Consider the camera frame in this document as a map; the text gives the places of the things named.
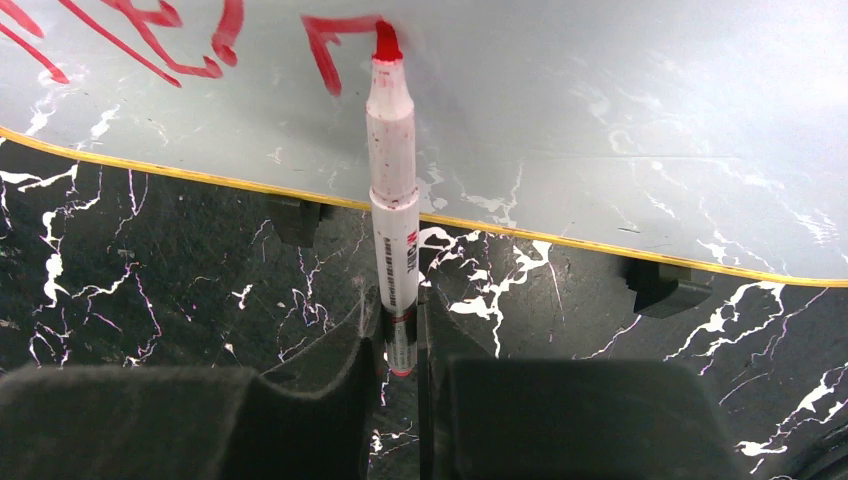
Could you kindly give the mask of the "yellow framed whiteboard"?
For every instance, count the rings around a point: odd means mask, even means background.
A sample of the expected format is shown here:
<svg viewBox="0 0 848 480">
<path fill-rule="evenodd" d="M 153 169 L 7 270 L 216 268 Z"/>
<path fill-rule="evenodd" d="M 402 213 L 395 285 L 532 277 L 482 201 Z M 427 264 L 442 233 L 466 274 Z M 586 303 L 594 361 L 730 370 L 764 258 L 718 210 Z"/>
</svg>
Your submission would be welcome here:
<svg viewBox="0 0 848 480">
<path fill-rule="evenodd" d="M 5 1 L 1 133 L 364 208 L 378 20 L 430 220 L 846 285 L 843 1 Z"/>
</svg>

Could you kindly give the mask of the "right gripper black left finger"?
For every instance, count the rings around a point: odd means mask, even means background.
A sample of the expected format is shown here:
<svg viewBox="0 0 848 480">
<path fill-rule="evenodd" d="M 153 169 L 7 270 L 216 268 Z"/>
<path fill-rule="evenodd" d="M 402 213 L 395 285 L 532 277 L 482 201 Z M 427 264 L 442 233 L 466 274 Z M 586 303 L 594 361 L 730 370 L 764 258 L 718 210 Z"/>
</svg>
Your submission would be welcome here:
<svg viewBox="0 0 848 480">
<path fill-rule="evenodd" d="M 363 479 L 379 402 L 375 290 L 287 362 L 21 368 L 1 379 L 5 479 Z"/>
</svg>

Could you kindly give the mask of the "red white marker pen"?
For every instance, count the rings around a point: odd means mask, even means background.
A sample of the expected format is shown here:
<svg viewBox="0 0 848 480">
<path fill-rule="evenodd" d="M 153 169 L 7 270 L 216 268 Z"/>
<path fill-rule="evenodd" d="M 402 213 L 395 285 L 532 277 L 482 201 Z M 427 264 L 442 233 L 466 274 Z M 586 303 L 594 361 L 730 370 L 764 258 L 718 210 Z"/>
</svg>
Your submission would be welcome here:
<svg viewBox="0 0 848 480">
<path fill-rule="evenodd" d="M 394 27 L 379 19 L 366 101 L 369 197 L 381 321 L 389 369 L 410 374 L 417 363 L 419 188 L 415 105 Z"/>
</svg>

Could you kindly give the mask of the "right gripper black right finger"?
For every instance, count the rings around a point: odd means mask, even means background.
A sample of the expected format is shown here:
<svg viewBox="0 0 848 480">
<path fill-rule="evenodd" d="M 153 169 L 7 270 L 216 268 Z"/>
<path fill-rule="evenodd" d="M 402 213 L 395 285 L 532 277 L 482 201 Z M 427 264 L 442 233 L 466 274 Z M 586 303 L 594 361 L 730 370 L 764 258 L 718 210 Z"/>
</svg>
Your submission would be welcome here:
<svg viewBox="0 0 848 480">
<path fill-rule="evenodd" d="M 651 360 L 502 359 L 418 305 L 423 479 L 740 479 L 698 377 Z"/>
</svg>

